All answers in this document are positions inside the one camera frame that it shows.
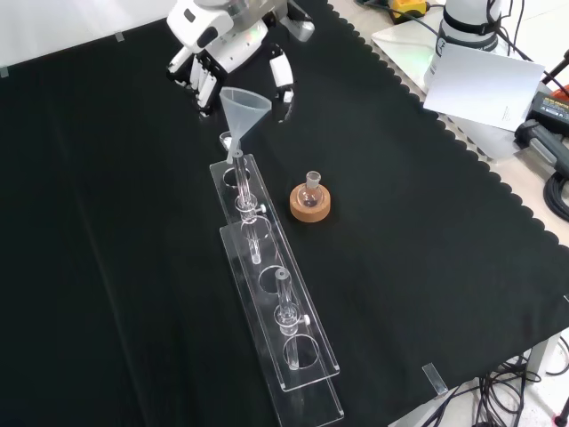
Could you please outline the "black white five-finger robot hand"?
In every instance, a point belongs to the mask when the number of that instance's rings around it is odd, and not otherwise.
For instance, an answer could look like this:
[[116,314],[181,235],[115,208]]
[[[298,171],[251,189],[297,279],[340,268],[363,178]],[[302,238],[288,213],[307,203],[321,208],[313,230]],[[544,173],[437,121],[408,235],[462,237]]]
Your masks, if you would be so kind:
[[189,94],[200,115],[212,114],[228,75],[265,52],[276,86],[276,119],[289,119],[292,69],[284,50],[265,39],[277,25],[299,37],[300,25],[311,23],[294,1],[178,1],[166,23],[181,42],[167,66],[167,77]]

